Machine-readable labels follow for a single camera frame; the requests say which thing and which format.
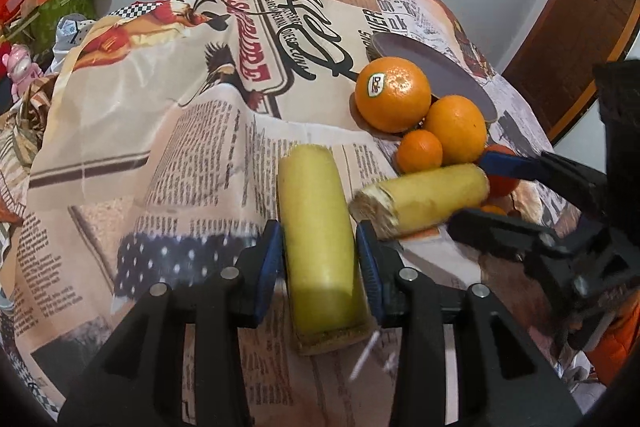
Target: orange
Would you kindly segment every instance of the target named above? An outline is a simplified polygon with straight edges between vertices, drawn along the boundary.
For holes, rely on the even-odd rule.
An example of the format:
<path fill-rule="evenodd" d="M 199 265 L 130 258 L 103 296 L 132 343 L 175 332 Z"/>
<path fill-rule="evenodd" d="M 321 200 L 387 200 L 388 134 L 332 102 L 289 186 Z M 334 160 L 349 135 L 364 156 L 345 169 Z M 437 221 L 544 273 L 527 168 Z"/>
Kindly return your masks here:
<path fill-rule="evenodd" d="M 491 214 L 498 214 L 500 216 L 507 215 L 507 213 L 504 210 L 502 210 L 499 206 L 496 206 L 494 204 L 486 204 L 484 206 L 481 206 L 480 210 L 484 212 L 490 212 Z"/>
<path fill-rule="evenodd" d="M 458 94 L 443 96 L 433 104 L 423 129 L 442 143 L 443 165 L 476 161 L 486 142 L 484 117 L 476 104 Z"/>
<path fill-rule="evenodd" d="M 431 105 L 431 86 L 422 70 L 405 58 L 370 62 L 356 81 L 355 102 L 362 117 L 383 132 L 415 126 Z"/>
<path fill-rule="evenodd" d="M 513 156 L 516 155 L 516 153 L 514 153 L 511 149 L 500 144 L 490 145 L 484 151 L 496 151 L 505 154 L 511 154 Z M 506 178 L 504 176 L 487 176 L 487 178 L 489 178 L 490 198 L 501 198 L 504 196 L 508 196 L 518 187 L 518 184 L 520 183 L 520 180 L 517 180 L 515 178 Z"/>
<path fill-rule="evenodd" d="M 396 163 L 404 174 L 436 169 L 442 165 L 442 144 L 429 131 L 411 131 L 400 142 Z"/>

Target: plate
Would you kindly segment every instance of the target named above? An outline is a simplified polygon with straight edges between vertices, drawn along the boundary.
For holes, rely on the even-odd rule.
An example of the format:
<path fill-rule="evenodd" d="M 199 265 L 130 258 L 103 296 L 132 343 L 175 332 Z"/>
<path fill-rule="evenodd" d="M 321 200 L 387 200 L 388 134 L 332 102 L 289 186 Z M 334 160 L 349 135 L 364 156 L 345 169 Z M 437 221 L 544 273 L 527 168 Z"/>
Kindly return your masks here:
<path fill-rule="evenodd" d="M 371 38 L 376 56 L 401 57 L 412 61 L 429 79 L 435 98 L 460 94 L 475 103 L 487 123 L 498 119 L 494 102 L 476 80 L 455 62 L 433 48 L 396 33 L 376 33 Z"/>

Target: pink plush toy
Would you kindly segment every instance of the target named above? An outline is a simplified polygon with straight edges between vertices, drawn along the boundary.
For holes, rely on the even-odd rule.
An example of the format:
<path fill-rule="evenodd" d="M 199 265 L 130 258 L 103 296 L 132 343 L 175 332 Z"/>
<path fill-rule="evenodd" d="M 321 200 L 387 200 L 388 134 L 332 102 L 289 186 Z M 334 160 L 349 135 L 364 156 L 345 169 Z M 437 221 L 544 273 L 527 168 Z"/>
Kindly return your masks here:
<path fill-rule="evenodd" d="M 26 46 L 14 44 L 8 55 L 2 57 L 6 67 L 6 75 L 14 83 L 11 95 L 17 102 L 28 89 L 34 79 L 42 76 L 42 70 L 35 62 L 31 62 L 31 54 Z"/>

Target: brown wooden door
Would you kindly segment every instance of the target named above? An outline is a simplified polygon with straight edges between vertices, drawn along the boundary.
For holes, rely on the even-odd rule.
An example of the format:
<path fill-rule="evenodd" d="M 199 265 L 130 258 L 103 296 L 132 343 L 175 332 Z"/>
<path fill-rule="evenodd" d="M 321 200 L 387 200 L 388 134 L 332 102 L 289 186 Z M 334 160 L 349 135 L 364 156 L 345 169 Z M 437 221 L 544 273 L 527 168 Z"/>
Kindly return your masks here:
<path fill-rule="evenodd" d="M 504 77 L 550 139 L 593 98 L 591 68 L 617 60 L 639 12 L 638 0 L 549 0 Z"/>

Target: metal bolt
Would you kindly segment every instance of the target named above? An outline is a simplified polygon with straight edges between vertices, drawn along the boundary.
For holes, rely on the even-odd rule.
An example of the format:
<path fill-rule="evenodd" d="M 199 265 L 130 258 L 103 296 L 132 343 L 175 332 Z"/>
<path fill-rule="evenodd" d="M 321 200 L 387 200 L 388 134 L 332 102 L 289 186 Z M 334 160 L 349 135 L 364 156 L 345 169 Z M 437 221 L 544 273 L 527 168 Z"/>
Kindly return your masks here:
<path fill-rule="evenodd" d="M 473 286 L 471 286 L 471 293 L 473 293 L 473 295 L 475 295 L 476 297 L 484 299 L 485 297 L 489 296 L 491 290 L 484 284 L 474 284 Z"/>
<path fill-rule="evenodd" d="M 227 266 L 226 268 L 222 269 L 222 272 L 220 272 L 220 277 L 228 281 L 232 281 L 239 275 L 240 275 L 240 270 L 235 266 Z"/>
<path fill-rule="evenodd" d="M 589 293 L 589 283 L 582 275 L 574 279 L 574 290 L 580 297 L 586 297 Z"/>
<path fill-rule="evenodd" d="M 159 297 L 161 295 L 164 295 L 166 293 L 166 290 L 166 284 L 164 284 L 163 282 L 157 282 L 156 284 L 151 286 L 151 288 L 149 288 L 149 293 L 151 293 L 151 295 L 153 295 L 154 297 Z"/>
<path fill-rule="evenodd" d="M 540 238 L 542 244 L 546 247 L 553 248 L 556 245 L 556 240 L 550 233 L 542 232 L 538 237 Z"/>
<path fill-rule="evenodd" d="M 399 272 L 400 279 L 405 281 L 415 281 L 418 279 L 418 272 L 413 268 L 402 268 Z"/>

